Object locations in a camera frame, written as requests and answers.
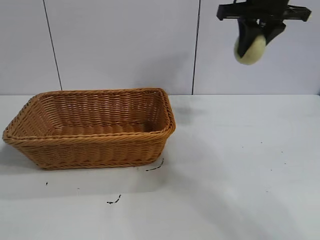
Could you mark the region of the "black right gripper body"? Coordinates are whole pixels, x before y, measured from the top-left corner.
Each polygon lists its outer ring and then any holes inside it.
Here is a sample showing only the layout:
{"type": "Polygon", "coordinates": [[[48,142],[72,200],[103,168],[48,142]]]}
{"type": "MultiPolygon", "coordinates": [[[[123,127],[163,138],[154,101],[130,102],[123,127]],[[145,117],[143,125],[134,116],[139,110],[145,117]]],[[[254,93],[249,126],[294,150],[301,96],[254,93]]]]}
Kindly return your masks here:
{"type": "Polygon", "coordinates": [[[290,5],[288,0],[234,0],[220,4],[216,16],[224,19],[249,19],[268,21],[300,20],[306,22],[312,11],[304,6],[290,5]]]}

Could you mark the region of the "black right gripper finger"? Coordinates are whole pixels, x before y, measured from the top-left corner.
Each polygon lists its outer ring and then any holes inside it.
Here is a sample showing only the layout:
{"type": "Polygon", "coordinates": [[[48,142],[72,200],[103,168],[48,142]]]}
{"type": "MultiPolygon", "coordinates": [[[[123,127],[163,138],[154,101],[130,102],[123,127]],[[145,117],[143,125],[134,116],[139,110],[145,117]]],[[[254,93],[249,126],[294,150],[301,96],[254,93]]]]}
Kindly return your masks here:
{"type": "Polygon", "coordinates": [[[243,57],[255,39],[261,35],[257,19],[238,19],[238,47],[237,54],[243,57]]]}
{"type": "Polygon", "coordinates": [[[280,21],[260,21],[259,26],[264,35],[266,46],[286,29],[286,24],[280,21]]]}

